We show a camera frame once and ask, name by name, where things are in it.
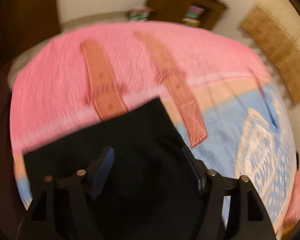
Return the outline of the dark wooden desk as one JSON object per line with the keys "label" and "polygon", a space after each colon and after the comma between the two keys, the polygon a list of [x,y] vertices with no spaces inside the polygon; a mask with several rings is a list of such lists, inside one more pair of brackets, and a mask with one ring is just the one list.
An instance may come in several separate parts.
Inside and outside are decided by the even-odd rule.
{"label": "dark wooden desk", "polygon": [[218,0],[147,0],[146,6],[152,9],[148,19],[150,21],[182,23],[192,5],[203,9],[198,18],[198,27],[207,30],[212,30],[228,9],[226,4]]}

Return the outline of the beige window curtain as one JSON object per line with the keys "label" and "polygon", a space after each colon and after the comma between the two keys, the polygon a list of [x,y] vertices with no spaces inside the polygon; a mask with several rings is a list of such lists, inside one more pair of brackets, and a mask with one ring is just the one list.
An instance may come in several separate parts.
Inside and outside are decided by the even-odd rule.
{"label": "beige window curtain", "polygon": [[258,0],[241,27],[279,71],[290,98],[300,103],[300,16],[289,0]]}

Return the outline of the pink floral folded blanket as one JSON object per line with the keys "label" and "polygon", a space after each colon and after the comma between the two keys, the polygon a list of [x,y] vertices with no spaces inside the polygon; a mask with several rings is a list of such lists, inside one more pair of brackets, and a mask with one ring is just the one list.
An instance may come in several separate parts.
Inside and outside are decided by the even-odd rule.
{"label": "pink floral folded blanket", "polygon": [[283,231],[286,233],[300,220],[300,168],[297,170],[295,175],[295,181],[292,191],[290,204],[288,207],[287,214],[283,222]]}

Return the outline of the stacked books under desk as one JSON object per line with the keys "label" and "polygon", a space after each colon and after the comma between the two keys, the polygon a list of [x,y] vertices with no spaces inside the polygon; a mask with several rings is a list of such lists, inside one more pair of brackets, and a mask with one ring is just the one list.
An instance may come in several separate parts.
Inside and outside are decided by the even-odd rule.
{"label": "stacked books under desk", "polygon": [[196,5],[191,5],[182,19],[182,24],[191,27],[198,27],[200,25],[200,17],[205,12],[205,9]]}

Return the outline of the black knit garment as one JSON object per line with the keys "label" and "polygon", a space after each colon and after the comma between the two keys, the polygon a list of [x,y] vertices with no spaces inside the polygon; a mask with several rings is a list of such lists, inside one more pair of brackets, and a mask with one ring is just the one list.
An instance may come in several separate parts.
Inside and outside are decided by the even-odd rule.
{"label": "black knit garment", "polygon": [[46,176],[67,178],[107,146],[115,160],[91,205],[102,239],[192,239],[202,204],[186,144],[159,99],[25,154],[33,198]]}

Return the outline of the dark red patterned sleeve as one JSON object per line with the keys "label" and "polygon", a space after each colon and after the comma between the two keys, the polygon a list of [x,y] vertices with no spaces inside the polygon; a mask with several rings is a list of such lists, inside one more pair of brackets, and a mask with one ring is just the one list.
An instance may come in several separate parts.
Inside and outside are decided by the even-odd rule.
{"label": "dark red patterned sleeve", "polygon": [[14,177],[10,139],[12,93],[7,82],[11,62],[0,66],[0,239],[16,239],[25,208]]}

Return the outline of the blue polka dot bedspread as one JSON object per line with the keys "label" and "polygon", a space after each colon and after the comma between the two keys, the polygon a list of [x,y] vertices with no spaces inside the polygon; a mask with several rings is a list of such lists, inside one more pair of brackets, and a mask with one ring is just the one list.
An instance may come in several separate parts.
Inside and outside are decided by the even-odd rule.
{"label": "blue polka dot bedspread", "polygon": [[25,154],[158,97],[193,155],[224,176],[248,176],[274,230],[282,228],[296,173],[293,132],[277,85],[247,46],[180,24],[95,24],[21,54],[8,84],[25,207]]}

